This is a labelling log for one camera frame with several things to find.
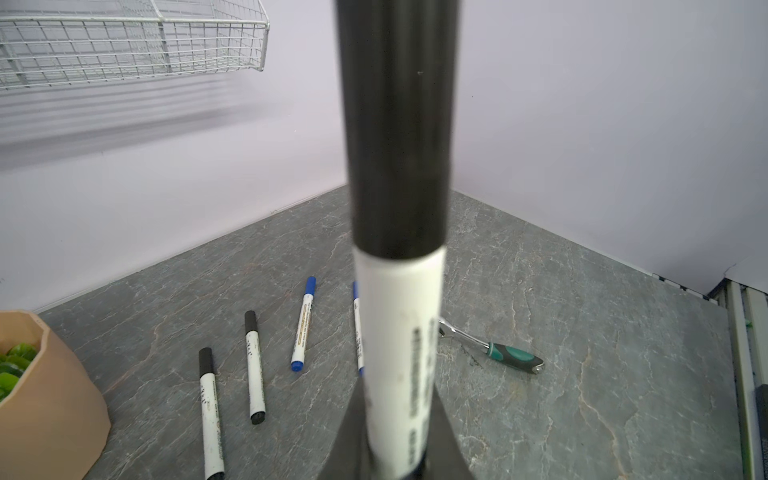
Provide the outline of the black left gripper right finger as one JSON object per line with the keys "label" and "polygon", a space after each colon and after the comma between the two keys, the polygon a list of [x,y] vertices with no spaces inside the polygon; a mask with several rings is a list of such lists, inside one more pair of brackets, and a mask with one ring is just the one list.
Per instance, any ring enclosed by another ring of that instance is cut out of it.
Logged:
{"label": "black left gripper right finger", "polygon": [[433,389],[425,452],[425,478],[473,480],[437,388]]}

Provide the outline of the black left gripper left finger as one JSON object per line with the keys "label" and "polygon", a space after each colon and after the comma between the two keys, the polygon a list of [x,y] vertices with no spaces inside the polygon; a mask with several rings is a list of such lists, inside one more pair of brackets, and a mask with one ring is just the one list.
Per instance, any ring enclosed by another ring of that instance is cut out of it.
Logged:
{"label": "black left gripper left finger", "polygon": [[318,479],[369,480],[371,478],[372,465],[367,441],[364,381],[358,377],[331,452]]}

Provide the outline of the black pen cap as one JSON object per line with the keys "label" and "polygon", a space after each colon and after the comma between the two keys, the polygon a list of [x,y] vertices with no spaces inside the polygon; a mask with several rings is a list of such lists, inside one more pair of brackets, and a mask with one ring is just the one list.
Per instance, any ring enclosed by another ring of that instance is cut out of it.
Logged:
{"label": "black pen cap", "polygon": [[446,243],[457,1],[336,4],[352,231],[374,257]]}

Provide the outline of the white marker blue end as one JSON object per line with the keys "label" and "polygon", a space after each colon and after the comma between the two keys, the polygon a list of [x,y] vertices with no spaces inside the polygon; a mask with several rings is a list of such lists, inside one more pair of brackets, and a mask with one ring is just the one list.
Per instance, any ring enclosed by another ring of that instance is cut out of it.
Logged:
{"label": "white marker blue end", "polygon": [[301,310],[297,325],[296,337],[292,351],[290,367],[292,372],[301,372],[305,364],[306,345],[308,340],[309,324],[316,290],[316,278],[310,276],[305,285]]}

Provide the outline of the white marker black tip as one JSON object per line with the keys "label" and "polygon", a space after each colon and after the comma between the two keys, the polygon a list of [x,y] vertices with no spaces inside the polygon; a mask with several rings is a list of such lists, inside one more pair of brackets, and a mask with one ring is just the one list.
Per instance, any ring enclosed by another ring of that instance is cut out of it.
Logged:
{"label": "white marker black tip", "polygon": [[357,370],[358,370],[358,374],[362,376],[364,372],[364,352],[363,352],[363,343],[362,343],[359,292],[358,292],[358,286],[356,281],[354,281],[352,284],[352,290],[353,290],[353,321],[354,321],[354,329],[355,329]]}

